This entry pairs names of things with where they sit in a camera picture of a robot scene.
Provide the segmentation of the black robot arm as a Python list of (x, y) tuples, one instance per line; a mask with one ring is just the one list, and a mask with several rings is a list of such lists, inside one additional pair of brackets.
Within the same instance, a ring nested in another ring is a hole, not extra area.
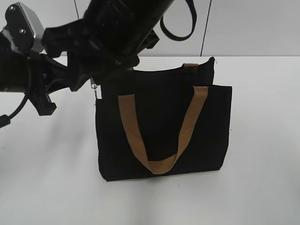
[(92, 0), (81, 19), (52, 28), (25, 4), (11, 4), (0, 32), (0, 90), (24, 93), (40, 115), (51, 115), (50, 93), (136, 66), (138, 54), (158, 42), (153, 29), (171, 4)]

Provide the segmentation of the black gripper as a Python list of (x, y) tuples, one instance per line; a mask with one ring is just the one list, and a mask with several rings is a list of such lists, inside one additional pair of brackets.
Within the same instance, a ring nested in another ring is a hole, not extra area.
[(75, 21), (47, 28), (42, 38), (46, 53), (33, 59), (36, 71), (29, 100), (38, 115), (50, 116), (56, 109), (51, 93), (64, 88), (78, 91), (91, 78), (101, 84), (138, 65), (138, 54), (157, 42), (152, 27), (119, 22), (93, 26)]

